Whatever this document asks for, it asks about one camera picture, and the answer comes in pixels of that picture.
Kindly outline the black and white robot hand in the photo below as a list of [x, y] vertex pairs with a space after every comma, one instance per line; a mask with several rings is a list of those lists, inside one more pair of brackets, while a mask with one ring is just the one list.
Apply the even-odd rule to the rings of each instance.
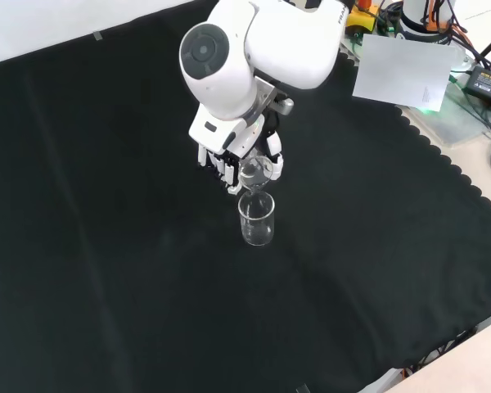
[[198, 144], [199, 166], [211, 168], [227, 192], [236, 195], [242, 189], [240, 165], [251, 157], [267, 157], [271, 179], [281, 177], [284, 159], [278, 126], [279, 114], [271, 109], [248, 125], [243, 119], [220, 120], [199, 105], [189, 136]]

